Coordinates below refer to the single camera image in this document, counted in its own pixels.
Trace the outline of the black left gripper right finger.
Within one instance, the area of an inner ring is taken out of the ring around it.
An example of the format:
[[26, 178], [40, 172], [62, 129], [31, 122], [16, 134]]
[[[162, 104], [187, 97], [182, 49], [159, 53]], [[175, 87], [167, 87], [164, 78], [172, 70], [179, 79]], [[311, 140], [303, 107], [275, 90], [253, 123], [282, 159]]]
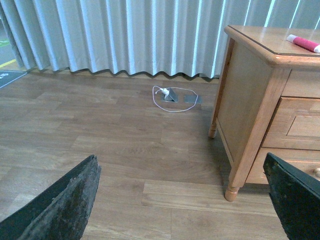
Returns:
[[267, 153], [264, 164], [275, 212], [290, 240], [320, 238], [320, 181]]

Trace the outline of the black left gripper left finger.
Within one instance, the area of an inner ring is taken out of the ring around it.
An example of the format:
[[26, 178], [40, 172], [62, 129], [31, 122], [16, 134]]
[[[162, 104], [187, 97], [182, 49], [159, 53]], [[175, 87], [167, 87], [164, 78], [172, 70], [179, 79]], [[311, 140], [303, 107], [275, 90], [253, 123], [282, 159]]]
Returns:
[[1, 221], [2, 240], [80, 240], [96, 198], [101, 166], [90, 155]]

